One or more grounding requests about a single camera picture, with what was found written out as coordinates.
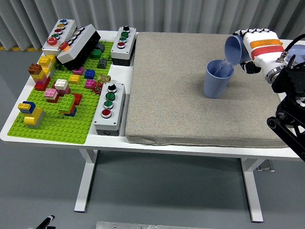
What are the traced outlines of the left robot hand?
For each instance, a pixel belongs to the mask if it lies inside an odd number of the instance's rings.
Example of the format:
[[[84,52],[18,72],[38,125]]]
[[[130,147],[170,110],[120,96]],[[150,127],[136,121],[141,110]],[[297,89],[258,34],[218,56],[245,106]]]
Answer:
[[[36,229],[46,229],[48,225],[55,219],[54,215],[49,215],[47,218],[45,218],[42,223],[40,223]]]

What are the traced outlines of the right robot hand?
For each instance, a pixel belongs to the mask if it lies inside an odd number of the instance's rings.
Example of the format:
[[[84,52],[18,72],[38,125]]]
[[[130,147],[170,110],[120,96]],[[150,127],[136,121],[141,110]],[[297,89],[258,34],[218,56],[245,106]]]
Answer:
[[[241,67],[248,74],[263,72],[270,75],[275,68],[287,65],[285,60],[278,60],[284,48],[277,34],[268,28],[237,30],[233,33],[242,39],[249,60],[243,61]]]

